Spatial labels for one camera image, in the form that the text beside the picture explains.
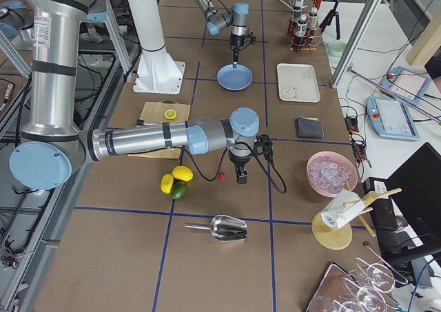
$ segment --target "wooden cutting board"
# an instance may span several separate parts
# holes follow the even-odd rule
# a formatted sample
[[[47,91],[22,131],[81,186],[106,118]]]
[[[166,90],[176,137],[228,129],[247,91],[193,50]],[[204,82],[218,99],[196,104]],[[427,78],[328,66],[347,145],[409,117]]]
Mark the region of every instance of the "wooden cutting board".
[[[176,119],[169,121],[165,119],[164,113],[168,109],[173,109],[177,113]],[[143,121],[150,121],[153,123],[165,123],[165,122],[177,122],[186,121],[190,113],[190,105],[179,104],[171,101],[163,102],[145,102],[143,111],[139,116],[139,119]],[[158,152],[146,152],[144,154],[132,154],[133,157],[146,157],[146,158],[166,158],[166,159],[179,159],[181,150],[178,148],[160,150]]]

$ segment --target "table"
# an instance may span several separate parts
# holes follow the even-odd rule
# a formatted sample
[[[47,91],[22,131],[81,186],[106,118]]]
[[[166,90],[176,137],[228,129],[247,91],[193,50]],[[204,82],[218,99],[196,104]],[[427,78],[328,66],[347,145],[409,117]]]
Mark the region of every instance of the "table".
[[[121,93],[109,127],[132,127],[146,101],[164,99],[192,106],[190,118],[227,118],[248,106],[260,116],[259,134],[274,142],[274,162],[288,193],[269,186],[251,161],[246,185],[235,183],[234,167],[222,165],[225,181],[189,183],[183,200],[159,190],[161,176],[179,160],[119,156],[92,166],[54,264],[34,311],[302,311],[327,263],[355,267],[354,258],[373,261],[362,246],[376,240],[354,222],[352,243],[331,251],[315,240],[311,219],[331,200],[307,184],[306,162],[321,150],[353,160],[337,91],[327,87],[331,71],[321,46],[315,52],[289,51],[285,28],[289,11],[278,0],[225,0],[250,5],[248,26],[258,42],[240,62],[250,67],[253,83],[227,92],[216,82],[218,69],[231,61],[229,31],[209,37],[194,0],[161,0],[160,13],[168,52],[185,61],[177,96],[135,94],[133,81]],[[284,103],[278,98],[276,64],[306,63],[315,67],[320,85],[318,104]],[[318,117],[322,140],[298,139],[294,118]],[[221,151],[196,156],[208,176]],[[188,157],[182,164],[194,169]],[[216,214],[247,221],[242,242],[221,243],[207,232],[184,228],[185,222],[208,223]]]
[[[322,3],[319,12],[319,21],[323,19],[326,13],[332,9],[332,3]],[[349,36],[356,24],[358,17],[362,11],[362,3],[340,3],[338,11],[340,13],[340,27],[341,27],[341,40],[347,42]],[[335,21],[329,26],[323,34],[325,42],[330,42],[336,38],[335,36]],[[386,52],[388,50],[399,49],[407,43],[407,38],[404,35],[401,27],[393,17],[390,9],[385,4],[378,6],[376,13],[372,19],[371,24],[367,28],[365,35],[360,42],[359,48],[366,50],[379,50]],[[410,51],[411,46],[407,47],[401,56],[397,59],[393,67],[403,66],[409,67],[411,70],[417,73],[425,72],[423,67],[411,67],[406,59],[406,54]],[[353,69],[369,78],[382,76],[387,71],[388,67],[394,61],[398,51],[390,52],[388,54],[381,54],[377,52],[368,52],[365,50],[357,50],[352,58]],[[330,67],[336,67],[338,63],[336,57],[329,57]],[[356,109],[358,114],[363,114],[365,109],[359,103],[365,104],[366,98],[371,95],[380,96],[378,91],[375,91],[375,87],[362,81],[361,79],[353,79],[352,74],[346,74],[343,76],[341,82],[338,85],[338,95],[341,98],[341,105],[350,105]],[[427,94],[440,96],[440,92],[434,83],[431,83]],[[432,103],[438,107],[441,105],[439,101],[434,100]],[[424,101],[420,101],[419,106],[426,111],[439,115],[439,110],[431,107]],[[343,108],[343,113],[346,114],[347,108]],[[413,119],[425,119],[420,113],[413,109],[409,109]],[[349,110],[349,115],[354,115],[353,110]],[[408,159],[422,144],[430,142],[433,147],[441,152],[441,129],[435,122],[423,122],[416,123],[416,128],[420,134],[420,140],[415,142],[407,141],[394,141],[380,138],[376,135],[370,126],[369,121],[366,123],[363,116],[358,117],[360,133],[366,138],[367,141],[367,156],[370,160],[372,167],[368,166],[367,162],[364,162],[364,171],[360,168],[360,175],[362,180],[366,180],[368,177],[373,176],[377,178],[388,178],[403,162]],[[396,214],[401,214],[400,210],[396,207]],[[416,237],[416,233],[406,228],[410,238]],[[419,239],[414,240],[414,243],[418,246],[422,242]],[[441,269],[436,263],[432,263],[431,267],[434,269],[435,274],[440,275]],[[414,311],[424,311],[427,309],[423,306],[422,302],[429,298],[439,297],[441,292],[441,281],[437,278],[432,278],[432,284],[434,290],[419,290],[425,296],[423,300],[415,300],[413,303]],[[403,305],[403,309],[406,309],[409,304],[410,289],[413,286],[404,287],[400,290],[394,291],[394,297],[396,297]]]

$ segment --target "pink bowl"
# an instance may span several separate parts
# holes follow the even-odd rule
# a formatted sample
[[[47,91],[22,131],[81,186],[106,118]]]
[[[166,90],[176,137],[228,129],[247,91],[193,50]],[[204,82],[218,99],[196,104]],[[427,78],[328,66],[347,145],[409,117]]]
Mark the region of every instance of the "pink bowl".
[[[320,195],[326,196],[326,197],[336,197],[337,194],[333,194],[330,193],[326,190],[324,190],[323,188],[317,186],[310,174],[309,174],[309,166],[313,163],[319,163],[322,162],[324,160],[329,159],[331,162],[337,164],[338,166],[343,166],[346,168],[347,171],[351,172],[351,176],[349,178],[349,187],[350,190],[353,190],[358,182],[358,172],[357,169],[355,168],[355,166],[353,166],[353,164],[351,163],[351,161],[349,159],[347,159],[346,157],[337,154],[336,152],[318,152],[317,154],[314,154],[311,156],[311,158],[308,160],[307,166],[306,166],[306,177],[308,179],[308,183],[311,186],[312,189],[314,189],[316,192],[318,192]]]

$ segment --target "white pillar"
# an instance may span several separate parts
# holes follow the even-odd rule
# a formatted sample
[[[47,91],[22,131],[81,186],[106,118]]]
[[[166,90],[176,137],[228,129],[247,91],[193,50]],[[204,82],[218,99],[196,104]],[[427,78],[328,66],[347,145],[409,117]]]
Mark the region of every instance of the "white pillar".
[[[129,0],[142,55],[135,92],[179,94],[185,69],[165,49],[161,19],[156,0]]]

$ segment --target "monitor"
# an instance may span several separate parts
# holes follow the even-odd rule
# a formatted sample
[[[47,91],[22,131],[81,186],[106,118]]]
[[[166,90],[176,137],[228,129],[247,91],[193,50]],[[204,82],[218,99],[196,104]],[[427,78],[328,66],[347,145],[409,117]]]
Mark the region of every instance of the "monitor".
[[[388,189],[402,189],[393,201],[423,242],[393,260],[411,261],[427,255],[441,259],[440,175],[441,155],[425,143],[385,181]]]

